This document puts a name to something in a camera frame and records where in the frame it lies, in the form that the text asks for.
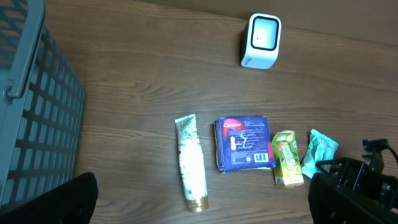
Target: device screen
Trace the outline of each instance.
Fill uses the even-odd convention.
[[[257,17],[253,23],[253,47],[274,50],[276,47],[278,22],[274,19]]]

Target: small white speaker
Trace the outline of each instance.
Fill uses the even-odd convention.
[[[241,65],[247,68],[270,68],[279,52],[282,23],[276,16],[256,13],[244,29],[241,43]]]

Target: green juice box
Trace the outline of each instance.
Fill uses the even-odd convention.
[[[278,132],[272,140],[276,167],[275,184],[295,187],[304,184],[294,131]]]

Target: blue package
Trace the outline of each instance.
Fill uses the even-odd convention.
[[[267,117],[221,118],[214,122],[214,128],[221,172],[275,167]]]

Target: teal wrapper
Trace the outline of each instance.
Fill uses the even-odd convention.
[[[320,172],[315,167],[315,163],[333,159],[337,148],[338,143],[336,141],[315,129],[311,130],[310,144],[302,163],[303,174],[312,179],[316,172]]]

